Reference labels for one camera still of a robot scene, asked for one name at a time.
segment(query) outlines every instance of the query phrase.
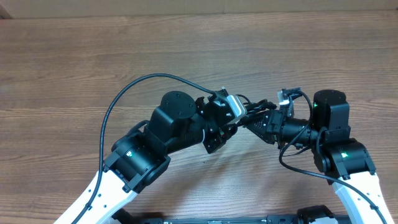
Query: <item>white arm link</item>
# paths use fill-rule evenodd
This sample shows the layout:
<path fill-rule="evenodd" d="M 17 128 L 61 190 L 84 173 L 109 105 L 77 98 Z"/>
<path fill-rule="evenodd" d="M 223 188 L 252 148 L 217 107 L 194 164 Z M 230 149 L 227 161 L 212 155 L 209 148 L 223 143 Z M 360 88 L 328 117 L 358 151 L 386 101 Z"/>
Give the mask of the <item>white arm link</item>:
<path fill-rule="evenodd" d="M 97 178 L 98 172 L 82 195 L 55 221 L 55 224 L 71 224 L 74 221 L 93 194 Z M 113 171 L 103 172 L 97 196 L 91 204 L 92 208 L 86 211 L 78 223 L 104 223 L 125 204 L 131 202 L 137 193 L 132 190 L 125 193 L 123 186 L 124 182 Z"/>
<path fill-rule="evenodd" d="M 387 205 L 383 199 L 383 195 L 381 194 L 379 177 L 376 174 L 371 175 L 369 172 L 351 174 L 350 177 L 351 178 L 349 180 L 343 180 L 341 177 L 339 179 L 347 184 L 351 184 L 363 194 L 368 196 L 376 204 L 376 206 L 379 207 L 380 212 L 386 219 L 386 222 L 388 224 L 394 224 Z M 335 193 L 343 202 L 352 224 L 382 223 L 376 211 L 372 210 L 370 204 L 356 192 L 336 182 L 333 183 L 333 188 Z"/>

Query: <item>wall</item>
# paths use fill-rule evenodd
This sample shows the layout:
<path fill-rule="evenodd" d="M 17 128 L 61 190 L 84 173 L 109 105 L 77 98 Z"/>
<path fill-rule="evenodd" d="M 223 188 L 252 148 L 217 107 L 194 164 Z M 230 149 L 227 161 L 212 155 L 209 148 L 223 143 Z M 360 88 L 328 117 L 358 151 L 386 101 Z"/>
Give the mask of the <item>wall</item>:
<path fill-rule="evenodd" d="M 0 5 L 3 5 L 11 17 L 22 19 L 240 12 L 388 10 L 397 8 L 398 0 L 0 0 Z"/>

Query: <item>wood grain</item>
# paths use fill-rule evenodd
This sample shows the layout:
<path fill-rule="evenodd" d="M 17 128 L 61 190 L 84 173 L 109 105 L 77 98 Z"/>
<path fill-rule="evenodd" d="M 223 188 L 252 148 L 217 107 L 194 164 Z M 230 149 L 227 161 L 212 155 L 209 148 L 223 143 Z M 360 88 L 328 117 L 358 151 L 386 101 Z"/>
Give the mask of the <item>wood grain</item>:
<path fill-rule="evenodd" d="M 398 12 L 306 12 L 214 16 L 0 21 L 0 223 L 52 223 L 94 177 L 103 115 L 119 90 L 155 72 L 276 102 L 283 87 L 347 94 L 352 136 L 370 151 L 398 221 Z M 117 103 L 113 142 L 149 119 L 170 90 L 146 80 Z M 299 100 L 297 116 L 308 109 Z M 293 173 L 275 146 L 240 129 L 224 148 L 172 154 L 169 169 L 126 206 L 174 218 L 345 210 L 324 180 Z M 287 159 L 316 171 L 309 153 Z"/>

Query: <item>wooden table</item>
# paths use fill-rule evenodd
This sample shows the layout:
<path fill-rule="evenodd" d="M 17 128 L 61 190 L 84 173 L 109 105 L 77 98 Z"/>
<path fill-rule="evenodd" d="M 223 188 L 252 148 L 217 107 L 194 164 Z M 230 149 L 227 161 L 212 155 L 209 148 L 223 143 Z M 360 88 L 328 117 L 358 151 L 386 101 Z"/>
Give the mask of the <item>wooden table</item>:
<path fill-rule="evenodd" d="M 398 222 L 398 12 L 0 20 L 0 223 L 52 223 L 98 166 L 104 113 L 139 76 L 165 72 L 252 101 L 283 87 L 346 93 L 351 135 L 372 155 Z M 182 83 L 144 81 L 109 119 L 105 151 L 149 119 Z M 307 118 L 303 100 L 297 117 Z M 240 129 L 217 153 L 195 146 L 126 210 L 174 218 L 253 217 L 325 204 L 345 210 L 325 180 L 283 168 L 276 146 Z M 286 159 L 316 171 L 311 152 Z"/>

